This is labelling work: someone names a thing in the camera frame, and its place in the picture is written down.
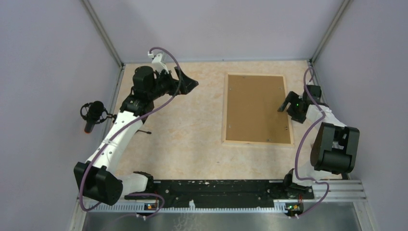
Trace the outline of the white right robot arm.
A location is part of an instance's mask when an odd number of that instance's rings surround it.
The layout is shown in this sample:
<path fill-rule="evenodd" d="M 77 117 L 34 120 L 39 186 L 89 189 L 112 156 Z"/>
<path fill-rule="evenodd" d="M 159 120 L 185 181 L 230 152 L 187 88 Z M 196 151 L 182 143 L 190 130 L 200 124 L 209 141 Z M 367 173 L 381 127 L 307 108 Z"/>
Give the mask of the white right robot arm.
<path fill-rule="evenodd" d="M 278 112 L 287 111 L 295 122 L 312 122 L 307 133 L 318 129 L 309 162 L 302 166 L 296 163 L 285 175 L 282 192 L 288 198 L 309 190 L 315 180 L 350 173 L 355 167 L 360 131 L 337 119 L 320 101 L 321 95 L 319 86 L 307 85 L 302 95 L 290 91 L 278 108 Z"/>

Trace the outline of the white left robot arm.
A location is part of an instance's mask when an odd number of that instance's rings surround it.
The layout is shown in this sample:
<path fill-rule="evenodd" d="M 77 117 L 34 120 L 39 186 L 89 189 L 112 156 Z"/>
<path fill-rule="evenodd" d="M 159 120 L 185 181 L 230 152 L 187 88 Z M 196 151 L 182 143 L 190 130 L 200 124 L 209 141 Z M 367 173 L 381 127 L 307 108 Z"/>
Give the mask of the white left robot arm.
<path fill-rule="evenodd" d="M 85 163 L 77 162 L 74 167 L 80 196 L 106 205 L 114 205 L 131 193 L 143 199 L 152 197 L 154 186 L 150 174 L 136 171 L 116 177 L 114 172 L 132 137 L 148 116 L 159 110 L 154 101 L 165 94 L 171 97 L 186 95 L 199 85 L 180 68 L 174 69 L 177 79 L 172 77 L 171 71 L 156 71 L 150 66 L 136 68 L 131 92 L 122 102 L 107 136 Z"/>

